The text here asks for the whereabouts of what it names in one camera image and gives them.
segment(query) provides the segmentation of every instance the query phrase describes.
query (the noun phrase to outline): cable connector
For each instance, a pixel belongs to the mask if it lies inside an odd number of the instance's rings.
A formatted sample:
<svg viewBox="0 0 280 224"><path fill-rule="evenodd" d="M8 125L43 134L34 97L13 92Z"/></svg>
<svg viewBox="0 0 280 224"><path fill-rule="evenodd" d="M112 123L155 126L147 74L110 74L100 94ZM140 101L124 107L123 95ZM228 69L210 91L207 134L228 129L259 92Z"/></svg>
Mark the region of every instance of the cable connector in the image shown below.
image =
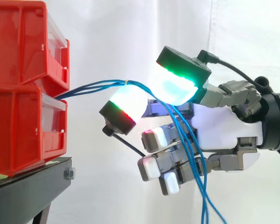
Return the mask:
<svg viewBox="0 0 280 224"><path fill-rule="evenodd" d="M206 50L201 50L197 59L204 64L207 63L217 64L220 61L219 57L215 56L210 52L207 52Z"/></svg>

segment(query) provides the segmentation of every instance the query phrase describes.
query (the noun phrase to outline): metal bolt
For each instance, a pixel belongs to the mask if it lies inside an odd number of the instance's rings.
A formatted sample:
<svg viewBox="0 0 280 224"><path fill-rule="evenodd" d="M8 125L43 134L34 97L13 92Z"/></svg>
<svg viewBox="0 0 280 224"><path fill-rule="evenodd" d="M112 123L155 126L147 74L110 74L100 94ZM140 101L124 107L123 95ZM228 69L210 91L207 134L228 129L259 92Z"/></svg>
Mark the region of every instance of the metal bolt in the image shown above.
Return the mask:
<svg viewBox="0 0 280 224"><path fill-rule="evenodd" d="M64 172L64 178L65 180L74 180L76 177L76 168L67 168Z"/></svg>

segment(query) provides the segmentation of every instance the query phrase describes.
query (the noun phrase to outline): white backdrop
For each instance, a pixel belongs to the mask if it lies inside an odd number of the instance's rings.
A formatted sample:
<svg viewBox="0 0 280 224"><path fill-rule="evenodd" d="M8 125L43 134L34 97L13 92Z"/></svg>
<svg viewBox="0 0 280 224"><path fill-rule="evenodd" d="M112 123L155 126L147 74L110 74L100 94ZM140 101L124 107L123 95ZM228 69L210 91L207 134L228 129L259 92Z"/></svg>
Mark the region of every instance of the white backdrop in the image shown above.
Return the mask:
<svg viewBox="0 0 280 224"><path fill-rule="evenodd" d="M210 49L251 77L265 75L280 92L280 0L46 0L70 41L71 88L103 79L143 83L164 45L189 56ZM212 67L212 84L235 74ZM68 153L76 179L51 205L49 224L199 223L201 200L193 183L163 196L158 181L143 182L139 156L101 129L98 111L115 89L69 98ZM139 133L169 122L143 119L127 140L143 148ZM229 223L280 222L280 156L261 152L238 174L212 172L208 192ZM211 223L221 223L211 214Z"/></svg>

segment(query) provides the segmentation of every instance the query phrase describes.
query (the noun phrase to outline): red storage bin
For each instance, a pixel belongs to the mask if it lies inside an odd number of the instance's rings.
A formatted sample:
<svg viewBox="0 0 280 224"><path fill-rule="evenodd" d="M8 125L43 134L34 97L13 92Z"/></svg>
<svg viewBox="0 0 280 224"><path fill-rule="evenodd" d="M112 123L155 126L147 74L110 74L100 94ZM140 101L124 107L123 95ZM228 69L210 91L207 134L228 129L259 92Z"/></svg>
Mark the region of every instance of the red storage bin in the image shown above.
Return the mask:
<svg viewBox="0 0 280 224"><path fill-rule="evenodd" d="M42 1L0 1L0 85L37 85L55 97L70 88L69 41Z"/></svg>
<svg viewBox="0 0 280 224"><path fill-rule="evenodd" d="M36 86L0 86L0 174L13 176L66 153L67 104Z"/></svg>

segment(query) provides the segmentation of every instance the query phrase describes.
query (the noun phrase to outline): cable bundle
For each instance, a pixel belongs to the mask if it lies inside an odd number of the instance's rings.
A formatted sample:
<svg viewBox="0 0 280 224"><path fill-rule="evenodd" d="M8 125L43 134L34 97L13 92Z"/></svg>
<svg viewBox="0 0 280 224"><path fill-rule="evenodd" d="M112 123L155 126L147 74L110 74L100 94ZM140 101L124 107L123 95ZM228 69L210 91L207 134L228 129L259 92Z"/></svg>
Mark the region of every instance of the cable bundle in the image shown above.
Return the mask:
<svg viewBox="0 0 280 224"><path fill-rule="evenodd" d="M106 84L106 85L97 85L97 84L102 84L102 83L111 83L111 84ZM65 94L62 94L58 97L56 97L56 99L64 99L64 98L68 98L68 97L73 97L73 96L79 96L79 95L84 95L84 94L89 94L89 93L94 93L94 92L98 92L98 91L102 91L105 89L108 89L110 87L116 87L116 86L123 86L125 84L130 84L130 85L135 85L138 86L139 88L141 88L142 90L144 90L145 92L149 93L151 96L153 96L155 99L157 99L167 110L168 114L170 115L176 130L178 132L179 138L181 139L181 143L182 146L184 147L185 151L186 151L186 155L188 157L191 169L193 171L193 175L195 178L195 181L197 182L197 185L199 187L199 190L201 192L202 198L203 198L203 207L202 207L202 216L201 216L201 223L204 224L204 218L206 217L206 223L209 223L209 212L208 212L208 208L207 208L207 201L209 202L209 204L211 205L211 207L215 210L215 212L220 216L220 218L222 219L223 223L226 224L227 222L225 221L225 219L223 218L223 216L220 214L220 212L217 210L217 208L214 206L214 204L211 202L207 192L206 192L206 184L207 184L207 168L206 168L206 163L205 163L205 158L203 156L202 150L199 147L198 141L190 127L190 125L187 123L186 119L180 114L180 112L172 105L167 105L164 102L160 101L158 98L155 97L155 95L151 92L151 90L146 87L145 85L136 82L136 81L124 81L124 80L119 80L119 79L114 79L114 80L103 80L103 81L99 81L99 82L95 82L95 83L91 83L88 85L84 85L81 87L78 87L74 90L71 90ZM187 137L187 135L185 134L185 132L183 131L183 129L181 128L179 122L177 121L175 115L172 113L172 111L170 110L170 108L173 109L173 111L175 111L175 113L180 117L180 119L183 121L183 123L186 125L188 132L190 133L193 142L202 158L202 164L203 164L203 171L204 171L204 181L202 182L201 177L199 175L199 171L196 165L196 161L195 161L195 157L194 157L194 151L193 148L191 146L191 143Z"/></svg>

